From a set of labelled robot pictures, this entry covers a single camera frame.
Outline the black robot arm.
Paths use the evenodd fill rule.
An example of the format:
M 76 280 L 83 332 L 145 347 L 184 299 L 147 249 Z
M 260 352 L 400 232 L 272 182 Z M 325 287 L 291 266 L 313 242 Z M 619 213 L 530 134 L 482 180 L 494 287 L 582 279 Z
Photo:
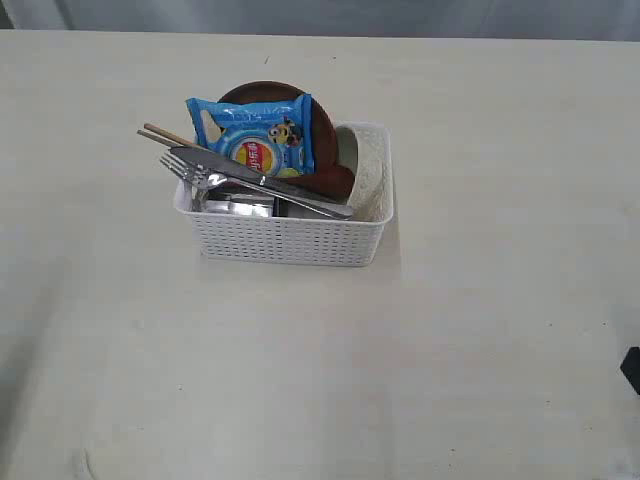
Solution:
M 637 395 L 640 395 L 640 347 L 630 347 L 620 370 Z

